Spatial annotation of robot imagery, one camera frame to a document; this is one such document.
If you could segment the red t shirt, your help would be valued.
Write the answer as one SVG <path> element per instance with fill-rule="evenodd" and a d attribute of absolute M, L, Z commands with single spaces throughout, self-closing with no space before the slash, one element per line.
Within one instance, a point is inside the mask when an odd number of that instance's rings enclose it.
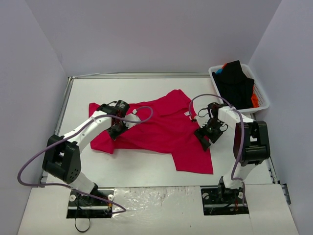
<path fill-rule="evenodd" d="M 137 116 L 148 121 L 136 125 L 116 140 L 104 131 L 91 141 L 90 147 L 109 154 L 116 149 L 171 154 L 177 171 L 213 174 L 211 153 L 203 150 L 194 135 L 199 126 L 190 120 L 195 116 L 195 111 L 188 109 L 190 101 L 182 90 L 172 90 L 159 99 L 133 103 L 128 113 L 137 109 Z"/>

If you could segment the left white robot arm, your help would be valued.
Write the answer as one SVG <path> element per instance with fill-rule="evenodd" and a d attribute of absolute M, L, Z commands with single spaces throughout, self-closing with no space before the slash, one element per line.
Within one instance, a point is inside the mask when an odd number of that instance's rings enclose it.
<path fill-rule="evenodd" d="M 50 147 L 43 160 L 43 170 L 60 179 L 71 189 L 82 191 L 81 199 L 88 205 L 98 200 L 97 185 L 81 170 L 80 154 L 99 134 L 105 132 L 115 140 L 141 122 L 136 112 L 127 114 L 130 106 L 123 100 L 114 105 L 102 104 L 74 130 L 48 139 Z"/>

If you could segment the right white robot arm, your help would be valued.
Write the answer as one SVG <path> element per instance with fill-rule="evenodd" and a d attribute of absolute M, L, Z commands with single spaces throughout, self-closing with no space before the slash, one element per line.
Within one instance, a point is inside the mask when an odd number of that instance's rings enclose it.
<path fill-rule="evenodd" d="M 228 202 L 235 192 L 244 191 L 244 182 L 249 173 L 270 157 L 268 127 L 264 121 L 253 120 L 226 104 L 210 103 L 206 110 L 209 120 L 194 132 L 204 151 L 222 136 L 222 127 L 234 130 L 235 163 L 220 178 L 217 189 L 218 199 Z"/>

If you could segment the black t shirt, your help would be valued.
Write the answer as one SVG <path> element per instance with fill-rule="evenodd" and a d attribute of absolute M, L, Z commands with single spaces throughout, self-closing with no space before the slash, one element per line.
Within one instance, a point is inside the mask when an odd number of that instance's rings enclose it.
<path fill-rule="evenodd" d="M 253 108 L 254 79 L 244 74 L 239 60 L 224 64 L 212 75 L 221 97 L 238 110 Z"/>

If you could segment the orange t shirt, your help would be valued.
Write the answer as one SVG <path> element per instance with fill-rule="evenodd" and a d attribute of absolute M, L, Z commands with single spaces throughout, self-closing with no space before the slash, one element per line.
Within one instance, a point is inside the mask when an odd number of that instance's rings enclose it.
<path fill-rule="evenodd" d="M 257 95 L 255 93 L 252 94 L 251 101 L 252 101 L 252 105 L 253 105 L 254 108 L 258 108 L 259 107 L 259 99 L 258 99 L 258 97 L 257 97 Z"/>

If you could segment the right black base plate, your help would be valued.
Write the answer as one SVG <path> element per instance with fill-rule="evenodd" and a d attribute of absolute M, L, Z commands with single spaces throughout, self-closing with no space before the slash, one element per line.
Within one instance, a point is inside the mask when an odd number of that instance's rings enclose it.
<path fill-rule="evenodd" d="M 231 189 L 222 197 L 217 186 L 201 187 L 201 196 L 205 216 L 249 214 L 241 188 Z"/>

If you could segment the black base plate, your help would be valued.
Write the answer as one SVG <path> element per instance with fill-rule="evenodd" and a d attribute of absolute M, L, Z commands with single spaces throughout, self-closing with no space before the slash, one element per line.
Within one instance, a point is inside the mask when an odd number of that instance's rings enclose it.
<path fill-rule="evenodd" d="M 222 197 L 217 186 L 201 187 L 201 196 L 205 216 L 249 214 L 241 188 L 231 189 Z"/>
<path fill-rule="evenodd" d="M 72 190 L 67 205 L 67 219 L 84 218 L 111 218 L 112 205 L 106 202 L 81 195 Z"/>

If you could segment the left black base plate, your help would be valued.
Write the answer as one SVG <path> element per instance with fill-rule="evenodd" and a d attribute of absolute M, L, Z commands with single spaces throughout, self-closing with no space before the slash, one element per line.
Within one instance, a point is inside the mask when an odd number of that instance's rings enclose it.
<path fill-rule="evenodd" d="M 72 190 L 67 205 L 67 219 L 84 218 L 111 218 L 112 205 L 106 202 L 81 195 Z"/>

